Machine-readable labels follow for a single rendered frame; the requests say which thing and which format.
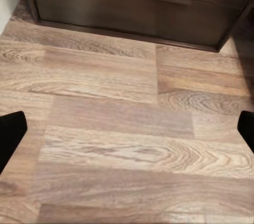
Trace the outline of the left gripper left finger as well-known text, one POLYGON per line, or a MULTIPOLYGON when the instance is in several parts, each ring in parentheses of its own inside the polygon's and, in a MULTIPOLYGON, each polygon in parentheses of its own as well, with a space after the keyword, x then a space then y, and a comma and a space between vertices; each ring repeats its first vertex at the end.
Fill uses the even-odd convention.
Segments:
POLYGON ((28 130, 23 111, 0 117, 0 174, 28 130))

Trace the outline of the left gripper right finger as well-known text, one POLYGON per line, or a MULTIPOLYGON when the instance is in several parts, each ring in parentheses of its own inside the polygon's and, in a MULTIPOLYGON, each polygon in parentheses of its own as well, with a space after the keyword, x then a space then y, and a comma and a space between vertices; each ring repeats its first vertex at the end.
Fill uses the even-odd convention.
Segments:
POLYGON ((242 111, 239 116, 237 130, 254 153, 254 113, 242 111))

